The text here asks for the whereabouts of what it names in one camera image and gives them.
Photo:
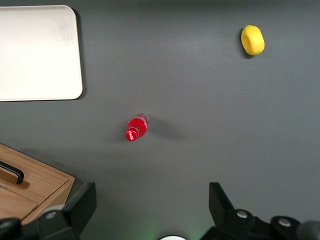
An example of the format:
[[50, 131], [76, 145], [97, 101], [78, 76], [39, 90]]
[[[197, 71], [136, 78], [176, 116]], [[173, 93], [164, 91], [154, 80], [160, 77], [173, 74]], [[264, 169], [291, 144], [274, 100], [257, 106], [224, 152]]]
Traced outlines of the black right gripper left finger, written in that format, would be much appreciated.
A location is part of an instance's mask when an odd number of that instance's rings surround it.
[[24, 240], [79, 240], [97, 208], [96, 184], [84, 183], [61, 209], [46, 210], [22, 227]]

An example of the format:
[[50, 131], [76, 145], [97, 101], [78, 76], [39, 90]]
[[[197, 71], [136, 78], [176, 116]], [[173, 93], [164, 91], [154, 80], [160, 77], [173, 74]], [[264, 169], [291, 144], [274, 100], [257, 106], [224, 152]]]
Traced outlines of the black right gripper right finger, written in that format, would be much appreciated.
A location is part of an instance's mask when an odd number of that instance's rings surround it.
[[214, 226], [202, 240], [297, 240], [300, 222], [274, 216], [265, 222], [244, 209], [235, 209], [218, 182], [209, 184], [209, 211]]

